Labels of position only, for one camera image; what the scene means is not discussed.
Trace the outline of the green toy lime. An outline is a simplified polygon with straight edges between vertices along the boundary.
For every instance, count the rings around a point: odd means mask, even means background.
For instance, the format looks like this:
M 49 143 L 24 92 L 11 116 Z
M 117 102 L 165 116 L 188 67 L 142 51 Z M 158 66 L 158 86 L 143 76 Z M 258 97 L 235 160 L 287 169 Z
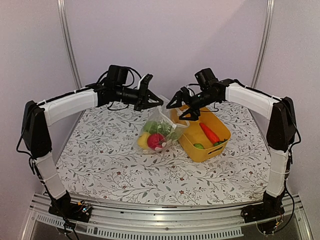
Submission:
M 149 134 L 157 134 L 159 132 L 158 125 L 159 124 L 157 121 L 153 121 L 153 120 L 147 121 L 143 126 L 143 131 Z

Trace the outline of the clear zip top bag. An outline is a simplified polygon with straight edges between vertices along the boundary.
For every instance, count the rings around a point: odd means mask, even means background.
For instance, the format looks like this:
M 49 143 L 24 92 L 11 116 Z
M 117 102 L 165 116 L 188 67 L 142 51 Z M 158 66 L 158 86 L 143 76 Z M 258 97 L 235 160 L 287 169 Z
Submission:
M 153 154 L 176 143 L 187 128 L 189 121 L 179 120 L 182 111 L 158 106 L 148 118 L 136 140 L 136 149 L 143 154 Z

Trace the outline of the green toy grapes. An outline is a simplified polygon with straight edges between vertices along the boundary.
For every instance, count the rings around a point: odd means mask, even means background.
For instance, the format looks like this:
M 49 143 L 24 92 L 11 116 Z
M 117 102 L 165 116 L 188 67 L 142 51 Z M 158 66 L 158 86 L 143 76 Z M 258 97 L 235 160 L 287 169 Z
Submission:
M 167 122 L 158 123 L 158 133 L 162 134 L 167 140 L 176 141 L 181 137 L 178 128 L 173 128 Z

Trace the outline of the yellow toy lemon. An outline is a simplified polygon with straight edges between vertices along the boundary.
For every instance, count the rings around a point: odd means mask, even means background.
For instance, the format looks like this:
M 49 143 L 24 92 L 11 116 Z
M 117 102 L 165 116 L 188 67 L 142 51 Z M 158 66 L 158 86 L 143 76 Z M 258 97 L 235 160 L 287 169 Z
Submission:
M 137 145 L 143 149 L 143 150 L 148 150 L 149 149 L 149 146 L 148 146 L 148 138 L 151 134 L 148 133 L 148 132 L 144 132 L 142 133 L 138 140 L 137 140 Z

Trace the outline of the orange toy carrot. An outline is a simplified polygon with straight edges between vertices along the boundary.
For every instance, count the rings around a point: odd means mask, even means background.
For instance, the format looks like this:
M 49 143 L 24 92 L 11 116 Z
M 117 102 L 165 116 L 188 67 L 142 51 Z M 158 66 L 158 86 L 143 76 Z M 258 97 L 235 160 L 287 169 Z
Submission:
M 204 132 L 205 136 L 208 138 L 208 140 L 212 143 L 218 143 L 220 141 L 220 138 L 204 123 L 200 122 L 199 126 L 201 127 L 202 131 Z

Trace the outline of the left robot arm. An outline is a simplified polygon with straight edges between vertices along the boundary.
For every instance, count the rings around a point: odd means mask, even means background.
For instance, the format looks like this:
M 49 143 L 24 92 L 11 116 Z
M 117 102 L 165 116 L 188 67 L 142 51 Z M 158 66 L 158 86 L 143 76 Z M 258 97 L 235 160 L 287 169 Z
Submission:
M 53 160 L 49 127 L 73 114 L 114 102 L 132 105 L 134 111 L 139 112 L 163 105 L 163 100 L 149 90 L 152 74 L 140 76 L 136 87 L 126 84 L 128 74 L 139 76 L 131 67 L 110 65 L 95 83 L 48 100 L 30 100 L 25 104 L 18 142 L 24 142 L 29 167 L 49 195 L 48 212 L 62 217 L 66 223 L 69 220 L 89 222 L 92 206 L 84 201 L 71 201 Z

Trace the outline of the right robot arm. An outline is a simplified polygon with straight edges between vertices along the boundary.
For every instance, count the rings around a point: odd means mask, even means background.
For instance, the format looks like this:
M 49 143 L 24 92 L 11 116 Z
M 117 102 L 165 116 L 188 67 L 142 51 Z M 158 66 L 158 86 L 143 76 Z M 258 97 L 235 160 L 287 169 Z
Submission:
M 166 105 L 167 109 L 180 108 L 183 104 L 188 106 L 180 120 L 196 121 L 201 108 L 222 102 L 241 105 L 268 120 L 266 141 L 271 158 L 268 185 L 262 203 L 243 207 L 240 215 L 245 223 L 256 222 L 257 229 L 264 235 L 281 231 L 282 221 L 275 217 L 285 213 L 282 199 L 289 193 L 287 179 L 293 163 L 292 148 L 300 143 L 295 138 L 301 136 L 293 100 L 269 95 L 245 86 L 237 79 L 218 80 L 210 68 L 200 70 L 195 78 L 201 90 L 199 93 L 190 95 L 186 87 L 181 87 Z

